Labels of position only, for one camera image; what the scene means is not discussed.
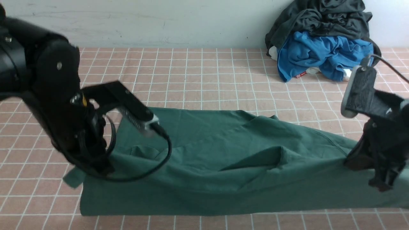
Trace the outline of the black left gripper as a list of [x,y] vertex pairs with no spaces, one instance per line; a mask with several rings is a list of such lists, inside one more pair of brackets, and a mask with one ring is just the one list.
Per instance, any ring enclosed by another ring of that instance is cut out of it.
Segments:
[[107,176],[112,148],[104,140],[105,119],[80,88],[79,48],[66,38],[23,40],[26,68],[21,98],[69,163]]

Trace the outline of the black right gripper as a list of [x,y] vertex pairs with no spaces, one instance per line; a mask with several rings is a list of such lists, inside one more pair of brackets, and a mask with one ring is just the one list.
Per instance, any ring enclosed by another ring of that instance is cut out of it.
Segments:
[[393,93],[349,93],[343,100],[343,115],[357,114],[369,120],[344,166],[353,171],[374,169],[368,184],[379,192],[391,190],[408,163],[408,99]]

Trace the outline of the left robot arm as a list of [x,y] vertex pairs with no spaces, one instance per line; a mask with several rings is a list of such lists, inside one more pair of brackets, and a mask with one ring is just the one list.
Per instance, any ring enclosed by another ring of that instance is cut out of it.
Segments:
[[114,172],[105,119],[80,88],[79,48],[63,35],[1,7],[1,100],[18,97],[69,163],[88,174]]

